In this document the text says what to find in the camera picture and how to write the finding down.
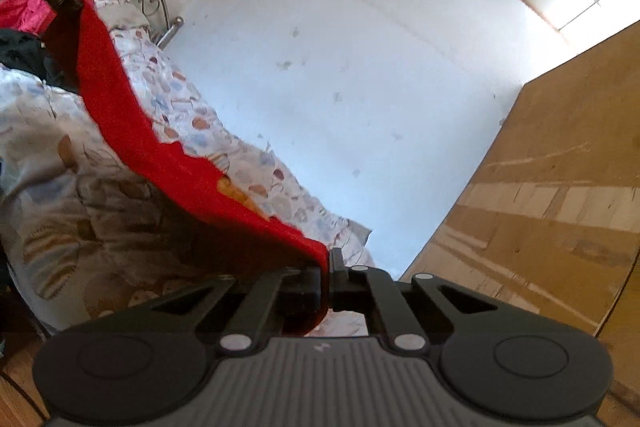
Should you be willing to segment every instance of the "ribbed gray surface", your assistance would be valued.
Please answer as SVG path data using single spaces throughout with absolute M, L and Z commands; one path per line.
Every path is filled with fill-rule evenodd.
M 54 420 L 51 427 L 73 427 Z M 562 424 L 601 425 L 593 418 Z M 513 427 L 459 404 L 429 365 L 378 341 L 272 339 L 220 364 L 190 404 L 148 427 Z

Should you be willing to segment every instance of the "red cloth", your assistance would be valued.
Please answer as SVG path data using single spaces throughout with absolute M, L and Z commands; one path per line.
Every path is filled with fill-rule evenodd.
M 94 5 L 94 0 L 84 0 Z M 56 14 L 45 0 L 0 0 L 0 28 L 40 35 Z
M 218 190 L 223 173 L 213 163 L 206 158 L 187 156 L 177 142 L 158 141 L 152 120 L 138 103 L 107 28 L 87 4 L 80 16 L 78 78 L 84 105 L 98 124 L 102 137 L 133 172 L 154 183 L 205 223 L 240 225 L 246 233 L 293 247 L 321 267 L 326 287 L 328 252 L 325 245 L 223 195 Z M 311 328 L 325 311 L 316 317 Z

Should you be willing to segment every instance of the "dark green fabric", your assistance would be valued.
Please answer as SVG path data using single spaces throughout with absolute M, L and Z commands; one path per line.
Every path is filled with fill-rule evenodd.
M 11 70 L 34 74 L 49 86 L 78 93 L 36 35 L 7 28 L 0 29 L 0 62 Z

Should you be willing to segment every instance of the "bed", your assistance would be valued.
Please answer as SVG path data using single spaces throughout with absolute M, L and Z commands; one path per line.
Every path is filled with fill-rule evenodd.
M 348 266 L 372 266 L 368 231 L 324 208 L 272 151 L 226 130 L 165 54 L 184 24 L 167 0 L 94 1 L 159 140 L 208 158 L 243 204 L 342 248 Z M 51 333 L 210 277 L 199 223 L 117 158 L 82 99 L 2 64 L 0 158 L 2 246 Z M 365 332 L 361 315 L 330 312 L 312 334 Z

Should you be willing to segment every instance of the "pink clothing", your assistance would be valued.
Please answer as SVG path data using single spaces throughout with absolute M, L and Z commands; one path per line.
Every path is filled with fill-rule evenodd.
M 85 1 L 94 5 L 94 0 Z M 0 28 L 41 35 L 55 17 L 45 0 L 0 0 Z

